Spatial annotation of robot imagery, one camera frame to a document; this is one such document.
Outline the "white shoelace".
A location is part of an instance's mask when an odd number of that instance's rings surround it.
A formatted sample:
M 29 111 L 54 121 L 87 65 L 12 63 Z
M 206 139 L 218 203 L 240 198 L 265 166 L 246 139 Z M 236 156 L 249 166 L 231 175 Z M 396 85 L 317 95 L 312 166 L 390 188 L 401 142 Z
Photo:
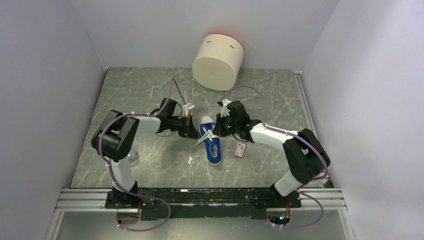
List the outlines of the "white shoelace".
M 218 135 L 214 134 L 212 130 L 207 130 L 205 134 L 203 134 L 196 142 L 195 147 L 198 146 L 200 143 L 205 141 L 206 139 L 210 139 L 212 142 L 215 138 L 220 138 Z

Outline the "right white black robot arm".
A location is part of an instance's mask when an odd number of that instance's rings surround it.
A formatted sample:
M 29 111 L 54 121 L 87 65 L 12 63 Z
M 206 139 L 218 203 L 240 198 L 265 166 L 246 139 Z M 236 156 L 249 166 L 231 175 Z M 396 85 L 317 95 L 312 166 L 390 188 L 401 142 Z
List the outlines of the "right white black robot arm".
M 280 129 L 258 119 L 251 119 L 240 101 L 224 99 L 218 102 L 221 112 L 216 115 L 213 134 L 233 136 L 242 142 L 267 145 L 285 153 L 289 166 L 278 181 L 271 185 L 270 202 L 282 207 L 293 191 L 328 173 L 330 158 L 312 130 Z

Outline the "blue canvas sneaker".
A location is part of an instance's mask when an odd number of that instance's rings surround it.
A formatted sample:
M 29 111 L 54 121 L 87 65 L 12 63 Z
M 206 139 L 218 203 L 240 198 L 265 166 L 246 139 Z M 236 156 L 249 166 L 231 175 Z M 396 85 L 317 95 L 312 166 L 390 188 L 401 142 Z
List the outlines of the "blue canvas sneaker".
M 213 131 L 215 124 L 216 122 L 211 116 L 202 116 L 199 120 L 199 130 L 201 136 L 204 135 L 207 130 Z M 220 138 L 214 138 L 213 142 L 210 139 L 206 139 L 202 143 L 204 143 L 205 146 L 208 163 L 211 165 L 219 164 L 222 161 Z

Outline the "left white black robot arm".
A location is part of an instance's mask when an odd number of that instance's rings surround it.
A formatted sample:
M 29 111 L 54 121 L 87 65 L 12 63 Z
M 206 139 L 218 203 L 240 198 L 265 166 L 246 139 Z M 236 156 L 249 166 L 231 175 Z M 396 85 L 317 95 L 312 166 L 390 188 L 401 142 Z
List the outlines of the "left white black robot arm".
M 131 172 L 129 153 L 137 133 L 162 133 L 171 131 L 182 138 L 199 138 L 189 110 L 192 102 L 179 104 L 173 99 L 164 98 L 158 108 L 150 113 L 123 113 L 111 110 L 96 130 L 91 146 L 106 162 L 112 177 L 111 196 L 114 205 L 134 207 L 140 197 L 138 184 Z

